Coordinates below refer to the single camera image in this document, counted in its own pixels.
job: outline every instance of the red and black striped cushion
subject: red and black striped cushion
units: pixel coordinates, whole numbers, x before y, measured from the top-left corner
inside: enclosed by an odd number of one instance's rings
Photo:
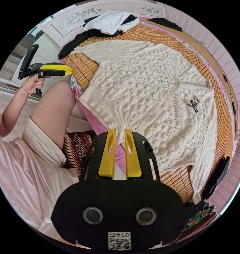
[[[66,132],[63,153],[66,157],[65,168],[76,168],[78,176],[81,174],[82,158],[88,152],[96,136],[92,130],[83,132]]]

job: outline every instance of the bamboo mat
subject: bamboo mat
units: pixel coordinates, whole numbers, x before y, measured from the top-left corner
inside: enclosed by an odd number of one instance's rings
[[[199,57],[197,57],[190,49],[185,47],[175,38],[164,32],[140,24],[127,31],[124,35],[118,35],[115,37],[91,37],[80,44],[80,46],[85,46],[101,40],[112,39],[163,43],[174,50],[181,52],[190,63],[194,64],[198,71],[205,78],[210,80],[214,88],[214,98],[217,106],[218,134],[216,153],[211,173],[214,171],[216,165],[222,157],[230,156],[230,158],[232,158],[232,127],[227,103],[215,78]],[[66,64],[73,69],[73,75],[77,79],[78,83],[84,90],[86,90],[94,73],[99,67],[98,64],[87,58],[82,53],[68,55],[64,60]],[[192,199],[193,189],[189,178],[190,170],[191,166],[188,166],[177,169],[176,171],[167,172],[160,176],[161,182],[174,189],[181,196],[183,202],[187,202]]]

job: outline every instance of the wrist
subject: wrist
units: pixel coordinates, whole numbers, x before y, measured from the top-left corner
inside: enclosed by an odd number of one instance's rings
[[[30,97],[31,94],[26,90],[26,88],[24,86],[20,87],[20,91],[27,97]]]

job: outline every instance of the floral pattern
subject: floral pattern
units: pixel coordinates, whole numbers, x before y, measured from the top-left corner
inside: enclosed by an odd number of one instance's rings
[[[77,12],[75,13],[74,16],[69,16],[67,17],[67,23],[70,25],[74,25],[77,23],[80,23],[84,21],[87,18],[87,15],[90,15],[92,13],[98,14],[102,9],[97,9],[97,8],[90,8],[90,9],[85,9],[84,11]]]
[[[159,14],[159,10],[157,8],[155,8],[155,7],[147,8],[146,6],[144,6],[142,9],[147,11],[147,12],[149,12],[149,13],[157,13],[157,14]]]
[[[80,95],[83,94],[84,90],[72,74],[68,76],[68,82],[70,83],[74,95],[76,95],[77,90],[79,91]]]

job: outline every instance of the hand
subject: hand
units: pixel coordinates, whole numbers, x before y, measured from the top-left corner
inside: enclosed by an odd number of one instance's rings
[[[35,74],[33,76],[29,76],[26,81],[23,83],[23,89],[28,92],[29,94],[33,94],[36,90],[42,89],[43,88],[43,83],[44,83],[45,78],[38,78],[38,74]]]

